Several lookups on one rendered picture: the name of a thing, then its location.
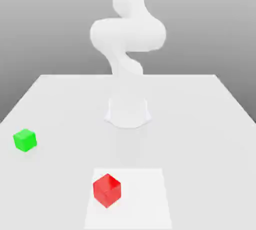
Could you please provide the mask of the small red cube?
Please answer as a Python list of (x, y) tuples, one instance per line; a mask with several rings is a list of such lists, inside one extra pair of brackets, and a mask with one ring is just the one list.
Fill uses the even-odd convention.
[(105, 208), (121, 198), (121, 183), (110, 174), (105, 174), (93, 183), (93, 196)]

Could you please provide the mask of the small green cube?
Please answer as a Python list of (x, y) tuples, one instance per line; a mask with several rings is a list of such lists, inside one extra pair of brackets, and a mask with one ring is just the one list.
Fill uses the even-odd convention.
[(37, 145), (35, 132), (23, 129), (13, 135), (14, 144), (17, 149), (27, 152)]

